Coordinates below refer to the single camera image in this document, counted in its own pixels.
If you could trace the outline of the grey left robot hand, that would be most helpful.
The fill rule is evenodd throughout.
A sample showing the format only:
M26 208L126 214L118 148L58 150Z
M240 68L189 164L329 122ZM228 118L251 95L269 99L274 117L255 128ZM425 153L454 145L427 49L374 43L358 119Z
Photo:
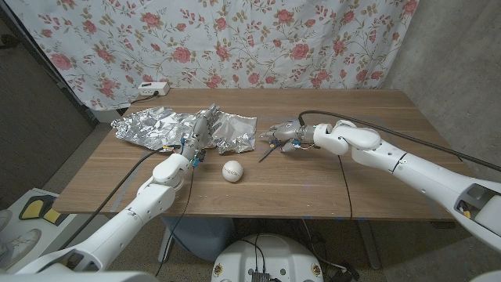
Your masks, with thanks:
M210 131L217 120L220 106L212 104L207 110L202 110L195 118L195 124L188 134L185 143L182 145L181 155L191 160L201 151L210 139Z

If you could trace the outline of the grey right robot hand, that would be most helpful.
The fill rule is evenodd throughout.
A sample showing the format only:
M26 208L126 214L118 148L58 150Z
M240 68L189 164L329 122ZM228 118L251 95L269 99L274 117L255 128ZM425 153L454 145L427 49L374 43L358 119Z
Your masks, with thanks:
M271 126L260 134L261 138L281 144L281 153L288 153L296 149L305 149L314 145L315 127L301 125L299 121L287 121Z

